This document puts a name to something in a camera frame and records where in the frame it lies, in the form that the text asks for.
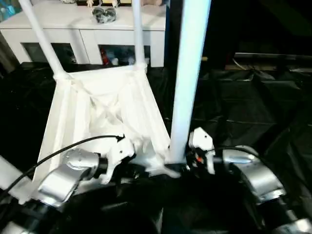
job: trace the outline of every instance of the black tablecloth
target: black tablecloth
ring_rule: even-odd
[[[98,69],[68,65],[67,72]],[[148,79],[170,132],[175,73],[150,69]],[[24,171],[34,164],[55,82],[46,64],[24,63],[0,80],[0,154]],[[309,74],[209,71],[201,74],[191,130],[215,146],[254,147],[277,173],[294,205],[312,217],[312,80]],[[164,176],[75,196],[52,233],[255,233],[229,181]]]

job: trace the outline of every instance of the black cable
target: black cable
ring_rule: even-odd
[[[24,177],[28,176],[29,174],[31,174],[38,166],[40,166],[41,164],[43,164],[45,161],[49,160],[50,158],[63,153],[64,151],[73,148],[77,145],[80,145],[82,143],[91,141],[91,140],[95,140],[95,139],[101,139],[101,138],[116,138],[117,140],[121,140],[124,137],[123,136],[113,136],[113,135],[106,135],[106,136],[94,136],[94,137],[90,137],[81,141],[78,141],[74,144],[71,144],[69,146],[66,146],[52,154],[50,154],[49,156],[45,157],[44,159],[40,160],[39,162],[37,162],[34,166],[32,166],[29,170],[27,170],[26,172],[24,172],[23,174],[21,174],[16,180],[14,180],[14,182],[7,187],[5,190],[3,190],[3,192],[0,195],[0,203],[2,202],[3,199],[5,199],[5,197],[8,195],[9,191],[15,186],[17,185]]]
[[[205,152],[219,151],[219,150],[237,150],[237,151],[245,152],[245,153],[248,153],[250,155],[253,155],[253,156],[259,158],[259,156],[257,154],[251,152],[250,150],[247,150],[247,149],[241,148],[241,147],[234,147],[234,146],[221,146],[221,147],[218,147],[218,148],[207,150]]]

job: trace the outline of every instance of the white pole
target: white pole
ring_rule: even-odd
[[[184,161],[211,0],[184,0],[169,163]]]
[[[133,11],[134,31],[135,31],[136,66],[139,69],[145,69],[147,65],[145,62],[145,55],[144,55],[141,1],[140,0],[132,0],[132,11]]]
[[[28,17],[30,24],[38,38],[40,47],[42,48],[45,57],[47,58],[55,78],[66,78],[68,75],[65,73],[62,65],[59,62],[59,59],[49,42],[47,36],[45,35],[41,25],[39,24],[39,21],[37,20],[35,13],[33,11],[33,6],[31,5],[30,0],[19,0],[19,3]]]

